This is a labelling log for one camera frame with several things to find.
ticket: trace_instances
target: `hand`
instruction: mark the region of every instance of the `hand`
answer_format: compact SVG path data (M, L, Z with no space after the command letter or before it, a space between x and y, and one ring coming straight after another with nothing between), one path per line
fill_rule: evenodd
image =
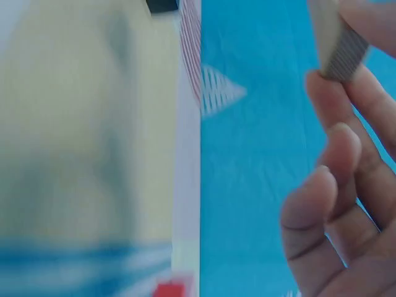
M344 19L396 56L396 4L343 1ZM344 85L310 73L307 89L329 143L282 209L290 269L304 297L396 296L396 175L352 108L396 160L396 102L364 66Z

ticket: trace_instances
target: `gray object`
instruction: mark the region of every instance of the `gray object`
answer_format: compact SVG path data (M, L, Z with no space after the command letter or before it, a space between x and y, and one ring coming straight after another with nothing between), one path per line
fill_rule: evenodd
M364 59L369 44L338 14L338 0L309 0L321 74L348 82Z

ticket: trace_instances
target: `blue background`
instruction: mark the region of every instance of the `blue background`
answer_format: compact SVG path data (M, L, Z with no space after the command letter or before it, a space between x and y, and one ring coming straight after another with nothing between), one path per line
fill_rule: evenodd
M297 291L278 216L325 144L304 90L318 65L306 0L203 0L202 63L248 95L202 122L201 296ZM396 61L371 50L367 65L396 95Z

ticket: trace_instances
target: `blue stripe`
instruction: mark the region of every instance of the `blue stripe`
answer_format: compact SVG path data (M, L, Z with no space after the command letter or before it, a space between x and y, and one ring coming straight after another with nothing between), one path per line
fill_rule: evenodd
M112 277L103 277L101 279L95 280L80 288L70 289L69 291L26 291L23 294L18 295L7 295L1 293L1 297L104 297L113 296L122 290L128 289L131 286L144 281L147 277L160 273L166 269L170 269L171 261L164 261L149 269L141 270L139 272L130 272L120 275L115 275Z
M63 263L81 260L107 260L116 259L137 252L150 252L159 249L170 248L171 243L158 243L151 245L103 245L96 249L81 250L50 250L40 249L38 247L0 247L0 268L8 265L42 265Z

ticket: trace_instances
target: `red lines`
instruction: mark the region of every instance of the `red lines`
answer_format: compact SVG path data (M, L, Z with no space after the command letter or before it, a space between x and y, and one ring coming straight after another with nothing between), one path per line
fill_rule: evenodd
M194 0L184 0L181 12L181 51L192 92L198 104L201 97L200 37L201 23Z

